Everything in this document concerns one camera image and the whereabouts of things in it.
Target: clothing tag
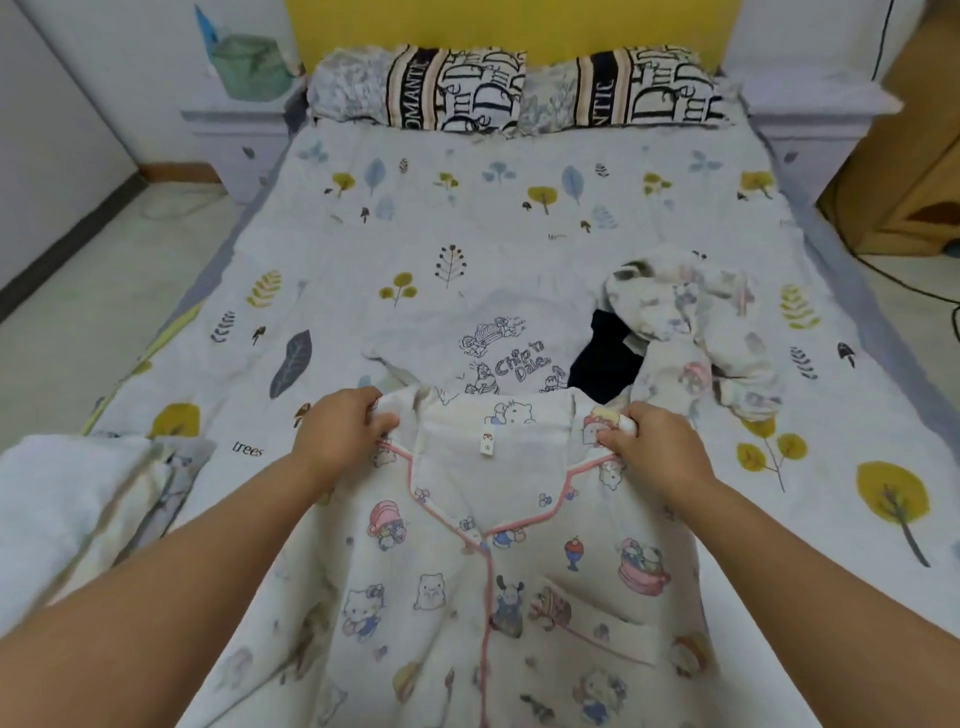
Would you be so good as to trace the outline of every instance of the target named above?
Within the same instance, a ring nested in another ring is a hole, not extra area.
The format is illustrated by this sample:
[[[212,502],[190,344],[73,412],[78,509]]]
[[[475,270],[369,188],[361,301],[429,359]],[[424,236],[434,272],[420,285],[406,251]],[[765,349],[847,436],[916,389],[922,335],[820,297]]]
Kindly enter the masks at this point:
[[[493,425],[484,425],[480,435],[480,452],[493,457]]]

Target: pillow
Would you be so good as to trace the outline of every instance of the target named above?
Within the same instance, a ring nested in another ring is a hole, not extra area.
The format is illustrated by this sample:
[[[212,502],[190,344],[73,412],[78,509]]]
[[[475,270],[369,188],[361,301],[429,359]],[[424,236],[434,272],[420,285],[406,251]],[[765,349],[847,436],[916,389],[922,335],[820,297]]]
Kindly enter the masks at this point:
[[[531,69],[523,84],[516,130],[521,134],[562,132],[574,126],[577,61]]]
[[[337,48],[317,64],[307,90],[310,112],[337,121],[387,123],[387,74],[400,49]]]
[[[717,126],[723,94],[684,48],[616,48],[577,59],[578,127]]]
[[[400,129],[497,132],[516,126],[526,53],[406,46],[387,78],[387,121]]]

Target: yellow headboard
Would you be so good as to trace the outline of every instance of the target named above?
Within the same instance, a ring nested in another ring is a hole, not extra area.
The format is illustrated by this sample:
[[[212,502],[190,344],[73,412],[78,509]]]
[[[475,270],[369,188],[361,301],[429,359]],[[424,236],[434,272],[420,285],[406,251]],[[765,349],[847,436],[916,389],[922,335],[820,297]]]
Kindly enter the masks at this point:
[[[311,73],[340,46],[400,43],[527,51],[530,65],[622,45],[672,43],[712,71],[741,0],[286,0],[300,59]]]

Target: tiled floor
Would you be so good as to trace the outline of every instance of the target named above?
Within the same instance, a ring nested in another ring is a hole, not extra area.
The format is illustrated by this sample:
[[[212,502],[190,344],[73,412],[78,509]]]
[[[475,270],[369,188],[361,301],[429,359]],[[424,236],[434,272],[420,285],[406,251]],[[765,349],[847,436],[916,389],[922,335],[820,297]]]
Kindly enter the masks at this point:
[[[0,450],[31,432],[79,430],[97,398],[146,349],[240,211],[220,187],[154,185],[0,325]],[[960,260],[870,260],[960,300]],[[960,408],[952,306],[867,274],[930,379]]]

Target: human hand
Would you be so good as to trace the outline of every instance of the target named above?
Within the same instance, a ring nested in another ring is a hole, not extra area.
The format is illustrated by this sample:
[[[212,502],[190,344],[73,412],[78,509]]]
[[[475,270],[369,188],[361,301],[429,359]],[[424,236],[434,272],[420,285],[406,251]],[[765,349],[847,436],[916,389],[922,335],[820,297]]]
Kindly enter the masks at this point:
[[[332,487],[351,467],[370,456],[378,439],[400,424],[397,415],[370,418],[381,396],[376,387],[342,389],[314,404],[300,422],[290,457],[309,476]]]
[[[636,422],[636,435],[601,430],[597,442],[622,457],[629,471],[668,504],[690,488],[715,479],[700,435],[685,417],[639,401],[624,414]]]

